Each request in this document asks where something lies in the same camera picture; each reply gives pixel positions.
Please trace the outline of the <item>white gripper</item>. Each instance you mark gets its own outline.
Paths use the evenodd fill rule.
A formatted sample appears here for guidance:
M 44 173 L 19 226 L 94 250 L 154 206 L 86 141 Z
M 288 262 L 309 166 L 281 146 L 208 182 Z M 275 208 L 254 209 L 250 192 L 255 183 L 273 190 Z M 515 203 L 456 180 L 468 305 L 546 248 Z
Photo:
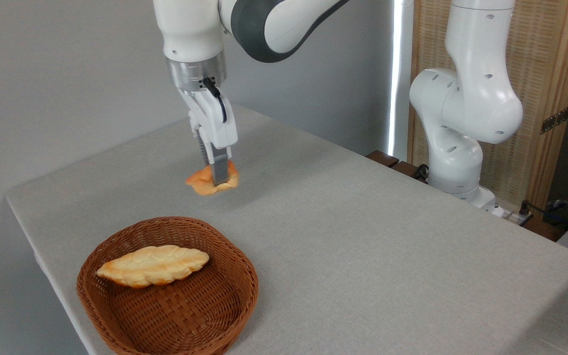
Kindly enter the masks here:
M 196 133 L 205 166 L 209 165 L 214 186 L 229 180 L 230 146 L 237 143 L 238 134 L 232 106 L 223 93 L 216 97 L 209 90 L 178 92 L 189 108 L 192 132 Z

